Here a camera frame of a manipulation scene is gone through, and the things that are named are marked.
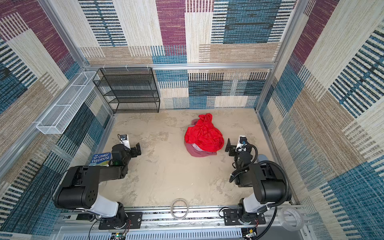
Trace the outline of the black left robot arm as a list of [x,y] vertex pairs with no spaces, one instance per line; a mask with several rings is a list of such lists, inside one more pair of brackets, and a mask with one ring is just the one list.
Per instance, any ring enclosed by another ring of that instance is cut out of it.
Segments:
[[139,143],[132,148],[118,144],[112,147],[111,154],[108,166],[75,166],[68,169],[57,193],[53,195],[53,202],[59,209],[82,210],[99,217],[100,230],[123,229],[132,223],[122,203],[99,194],[99,184],[125,178],[130,160],[140,156],[142,151]]

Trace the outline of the maroon pink cloth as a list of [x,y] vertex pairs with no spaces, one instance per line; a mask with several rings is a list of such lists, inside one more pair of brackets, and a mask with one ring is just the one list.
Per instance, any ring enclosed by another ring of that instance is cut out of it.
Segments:
[[[193,121],[192,121],[192,125],[191,125],[190,127],[193,127],[193,126],[196,124],[197,121],[198,121],[198,119],[197,119],[197,120],[193,120]],[[193,157],[203,158],[203,157],[213,156],[213,155],[216,155],[216,154],[217,154],[217,152],[211,153],[211,152],[205,152],[205,151],[203,151],[203,152],[196,151],[196,150],[193,148],[193,146],[192,146],[191,144],[187,144],[187,143],[185,142],[185,140],[184,140],[184,144],[185,144],[185,146],[186,146],[186,148],[187,148],[187,151],[188,151],[188,152],[191,154],[191,156],[193,156]]]

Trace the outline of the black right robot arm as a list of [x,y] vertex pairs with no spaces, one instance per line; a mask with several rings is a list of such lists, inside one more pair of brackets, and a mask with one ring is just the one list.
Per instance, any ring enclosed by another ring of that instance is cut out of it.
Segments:
[[239,188],[253,189],[250,196],[240,200],[236,209],[222,210],[225,225],[265,224],[265,212],[291,199],[286,172],[275,162],[261,160],[257,147],[245,136],[240,136],[236,145],[228,141],[225,151],[234,158],[229,182]]

